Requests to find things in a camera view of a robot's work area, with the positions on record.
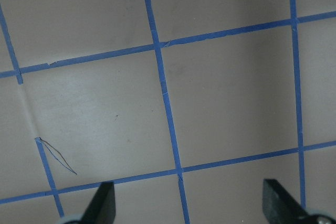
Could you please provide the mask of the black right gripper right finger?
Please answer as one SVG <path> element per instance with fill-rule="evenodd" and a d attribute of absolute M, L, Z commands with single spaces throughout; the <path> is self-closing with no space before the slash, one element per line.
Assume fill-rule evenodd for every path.
<path fill-rule="evenodd" d="M 262 210 L 268 223 L 304 223 L 309 214 L 276 179 L 264 179 Z"/>

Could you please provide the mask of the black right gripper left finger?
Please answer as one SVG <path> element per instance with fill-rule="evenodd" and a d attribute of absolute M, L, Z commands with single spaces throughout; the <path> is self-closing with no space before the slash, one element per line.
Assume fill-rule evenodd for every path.
<path fill-rule="evenodd" d="M 80 223 L 113 224 L 116 216 L 116 198 L 113 182 L 101 183 Z"/>

